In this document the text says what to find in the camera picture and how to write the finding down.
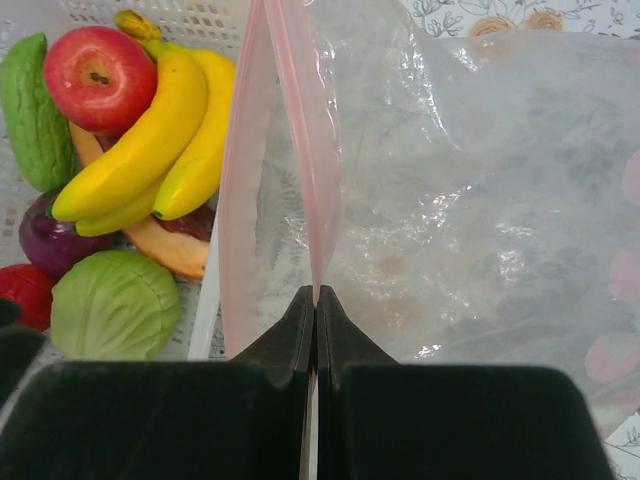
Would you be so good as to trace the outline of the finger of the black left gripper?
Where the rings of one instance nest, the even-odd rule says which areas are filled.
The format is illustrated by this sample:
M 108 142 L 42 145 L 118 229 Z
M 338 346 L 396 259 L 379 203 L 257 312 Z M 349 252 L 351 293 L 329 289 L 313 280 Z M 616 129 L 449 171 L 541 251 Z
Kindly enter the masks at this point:
M 45 335 L 18 323 L 22 313 L 14 302 L 1 299 L 1 399 L 7 400 L 40 352 Z

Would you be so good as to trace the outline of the clear zip top bag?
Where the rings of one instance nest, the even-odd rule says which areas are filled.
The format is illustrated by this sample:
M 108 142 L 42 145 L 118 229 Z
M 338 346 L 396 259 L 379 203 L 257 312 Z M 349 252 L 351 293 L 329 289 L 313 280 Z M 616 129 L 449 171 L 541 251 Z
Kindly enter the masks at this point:
M 639 216 L 639 46 L 585 33 L 435 38 L 399 1 L 253 1 L 218 205 L 237 356 L 295 291 L 334 289 L 394 359 L 543 365 L 602 436 L 639 365 L 592 343 L 639 311 L 639 218 L 583 207 L 588 154 Z

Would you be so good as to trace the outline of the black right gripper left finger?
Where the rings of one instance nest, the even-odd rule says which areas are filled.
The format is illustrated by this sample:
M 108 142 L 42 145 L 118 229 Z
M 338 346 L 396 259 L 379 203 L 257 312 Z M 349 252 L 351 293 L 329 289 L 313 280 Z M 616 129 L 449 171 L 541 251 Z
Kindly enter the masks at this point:
M 5 479 L 304 479 L 314 306 L 228 361 L 59 362 L 1 432 Z

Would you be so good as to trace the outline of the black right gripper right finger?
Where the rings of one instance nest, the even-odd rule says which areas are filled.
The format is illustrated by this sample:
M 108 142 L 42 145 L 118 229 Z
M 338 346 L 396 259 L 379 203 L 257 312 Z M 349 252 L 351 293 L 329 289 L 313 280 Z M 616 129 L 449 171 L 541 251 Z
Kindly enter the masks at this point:
M 586 402 L 546 367 L 407 365 L 320 291 L 321 479 L 609 479 Z

